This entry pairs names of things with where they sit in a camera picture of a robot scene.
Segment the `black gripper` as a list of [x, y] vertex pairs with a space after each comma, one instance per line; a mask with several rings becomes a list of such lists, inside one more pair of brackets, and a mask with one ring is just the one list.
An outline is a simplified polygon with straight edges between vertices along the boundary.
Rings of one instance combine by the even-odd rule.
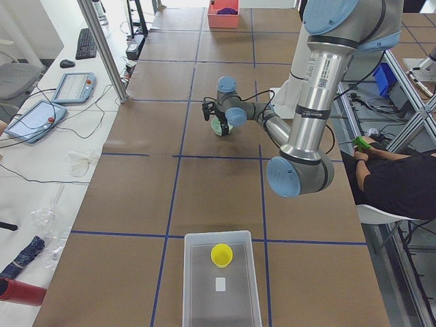
[[225, 113], [221, 112], [219, 110], [216, 110], [215, 116], [217, 117], [217, 119], [219, 121], [219, 125], [221, 128], [221, 135], [227, 136], [229, 134], [229, 126], [228, 126], [228, 120], [225, 117]]

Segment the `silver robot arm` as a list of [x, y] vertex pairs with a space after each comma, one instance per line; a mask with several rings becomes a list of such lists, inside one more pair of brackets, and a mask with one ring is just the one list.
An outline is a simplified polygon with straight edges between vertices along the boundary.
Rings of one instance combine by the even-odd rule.
[[214, 114], [223, 134], [248, 120], [262, 126], [279, 147], [266, 169], [277, 195], [294, 198], [327, 188], [334, 168], [320, 141], [337, 87], [356, 53], [387, 50], [398, 43], [402, 14], [402, 1], [308, 1], [299, 48], [309, 53], [298, 76], [301, 88], [292, 123], [288, 125], [270, 103], [241, 99], [230, 76], [219, 79], [217, 98], [203, 103], [204, 118]]

